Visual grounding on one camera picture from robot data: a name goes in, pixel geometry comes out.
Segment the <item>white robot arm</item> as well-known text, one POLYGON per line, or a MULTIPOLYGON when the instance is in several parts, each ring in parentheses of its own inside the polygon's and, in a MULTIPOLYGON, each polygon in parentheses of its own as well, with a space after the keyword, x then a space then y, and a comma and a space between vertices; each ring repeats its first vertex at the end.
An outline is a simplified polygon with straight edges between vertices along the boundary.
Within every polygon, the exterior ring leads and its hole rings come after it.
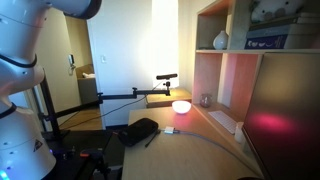
POLYGON ((45 77, 35 47, 51 8, 90 19, 102 0, 0 0, 0 172, 1 180, 41 180, 56 158, 38 128, 32 110, 9 96, 40 84, 45 77))

